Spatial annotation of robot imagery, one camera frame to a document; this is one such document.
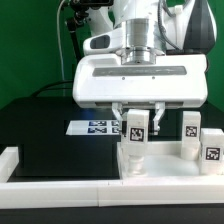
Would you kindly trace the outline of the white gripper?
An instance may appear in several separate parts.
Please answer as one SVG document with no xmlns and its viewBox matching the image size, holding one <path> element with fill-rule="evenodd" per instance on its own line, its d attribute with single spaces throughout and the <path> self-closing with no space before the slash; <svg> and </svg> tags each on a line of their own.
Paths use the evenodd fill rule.
<svg viewBox="0 0 224 224">
<path fill-rule="evenodd" d="M 168 108 L 201 106 L 208 95 L 206 56 L 168 55 L 157 29 L 117 28 L 86 39 L 77 65 L 73 98 L 83 108 L 111 108 L 126 133 L 123 108 L 155 107 L 151 133 Z"/>
</svg>

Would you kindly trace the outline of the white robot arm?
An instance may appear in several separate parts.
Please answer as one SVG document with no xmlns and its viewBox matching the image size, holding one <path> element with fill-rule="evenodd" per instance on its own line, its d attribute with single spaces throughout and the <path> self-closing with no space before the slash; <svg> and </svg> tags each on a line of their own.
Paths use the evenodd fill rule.
<svg viewBox="0 0 224 224">
<path fill-rule="evenodd" d="M 208 95 L 206 55 L 217 26 L 208 0 L 71 0 L 77 24 L 89 24 L 73 97 L 83 108 L 198 108 Z"/>
</svg>

